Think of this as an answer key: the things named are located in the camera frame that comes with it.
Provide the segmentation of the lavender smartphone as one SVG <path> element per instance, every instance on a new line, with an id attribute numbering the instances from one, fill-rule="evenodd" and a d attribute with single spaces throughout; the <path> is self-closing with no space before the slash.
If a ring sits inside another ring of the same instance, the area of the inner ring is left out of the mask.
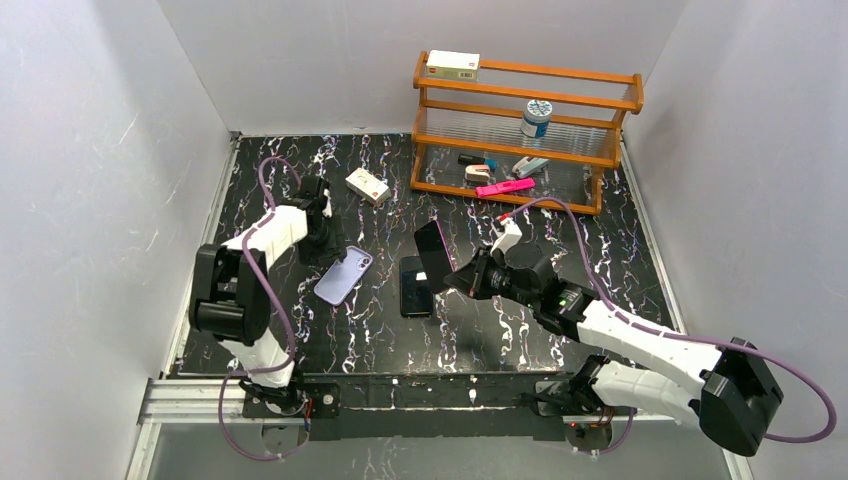
<path id="1" fill-rule="evenodd" d="M 372 264 L 373 257 L 369 253 L 348 246 L 345 257 L 336 260 L 316 283 L 314 294 L 329 305 L 341 305 Z"/>

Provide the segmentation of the pink-edged dark smartphone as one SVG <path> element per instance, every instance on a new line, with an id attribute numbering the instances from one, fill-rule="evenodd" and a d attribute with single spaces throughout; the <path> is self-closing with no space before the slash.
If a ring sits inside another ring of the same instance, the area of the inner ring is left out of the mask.
<path id="1" fill-rule="evenodd" d="M 434 219 L 414 232 L 414 241 L 422 262 L 430 291 L 440 294 L 449 285 L 445 278 L 454 272 L 440 223 Z"/>

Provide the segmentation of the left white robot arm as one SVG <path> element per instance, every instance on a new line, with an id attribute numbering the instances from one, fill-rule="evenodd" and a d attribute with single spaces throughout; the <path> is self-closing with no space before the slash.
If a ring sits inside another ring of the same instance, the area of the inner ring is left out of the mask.
<path id="1" fill-rule="evenodd" d="M 346 256 L 331 184 L 323 177 L 303 177 L 293 197 L 271 206 L 244 232 L 199 247 L 188 313 L 192 329 L 213 337 L 238 360 L 241 387 L 281 411 L 297 409 L 302 395 L 294 379 L 293 326 L 283 319 L 284 342 L 270 327 L 273 312 L 286 312 L 268 273 L 290 250 L 301 264 L 315 268 Z"/>

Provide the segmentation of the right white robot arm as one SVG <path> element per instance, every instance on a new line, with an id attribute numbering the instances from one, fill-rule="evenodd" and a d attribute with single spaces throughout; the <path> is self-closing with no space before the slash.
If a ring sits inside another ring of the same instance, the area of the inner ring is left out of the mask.
<path id="1" fill-rule="evenodd" d="M 782 403 L 780 387 L 751 343 L 676 340 L 672 331 L 610 309 L 598 292 L 560 278 L 550 259 L 529 243 L 507 254 L 479 248 L 444 282 L 476 300 L 512 300 L 530 308 L 549 332 L 636 362 L 628 367 L 602 355 L 589 357 L 563 385 L 533 394 L 552 408 L 646 410 L 696 426 L 723 449 L 751 457 Z"/>

